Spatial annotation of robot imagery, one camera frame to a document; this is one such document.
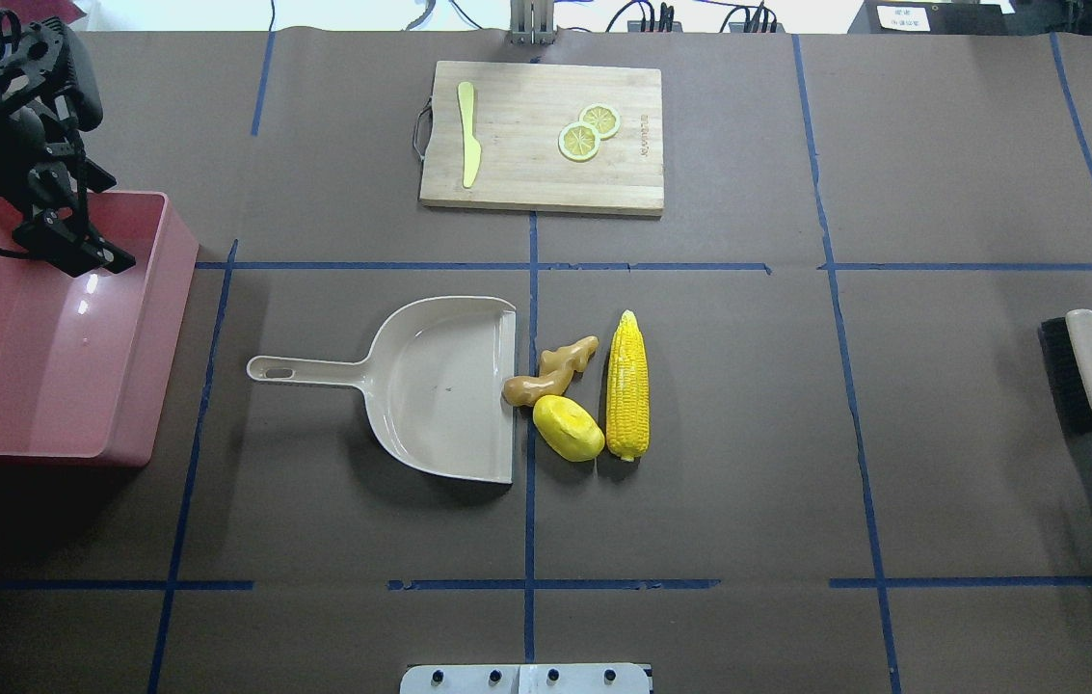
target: pink box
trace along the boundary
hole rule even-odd
[[[87,199],[93,224],[135,256],[70,277],[0,259],[0,463],[147,465],[199,242],[162,193]],[[21,215],[0,199],[0,246]]]

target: black bristles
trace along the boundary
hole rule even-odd
[[[1081,382],[1081,369],[1072,351],[1069,324],[1064,319],[1044,321],[1038,326],[1038,343],[1043,346],[1043,363],[1047,366],[1047,382],[1052,385],[1055,414],[1066,434],[1089,434],[1092,431],[1092,409]]]

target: lemon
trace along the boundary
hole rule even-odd
[[[549,447],[572,463],[594,459],[606,447],[593,415],[561,395],[542,395],[533,405],[533,423]]]
[[[591,124],[597,131],[597,135],[602,136],[602,140],[610,140],[612,136],[615,136],[621,124],[619,111],[606,104],[585,106],[584,110],[580,111],[580,121]]]
[[[562,128],[562,132],[558,133],[558,151],[572,161],[589,161],[595,157],[600,146],[602,146],[602,135],[597,133],[597,128],[586,122],[568,123]]]

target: dustpan handle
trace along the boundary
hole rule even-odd
[[[323,361],[320,359],[289,359],[259,355],[247,361],[246,375],[259,383],[285,385],[324,385],[357,387],[369,385],[366,364],[351,361]]]

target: brush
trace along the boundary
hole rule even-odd
[[[1038,328],[1055,411],[1067,434],[1092,432],[1092,311],[1076,309]]]

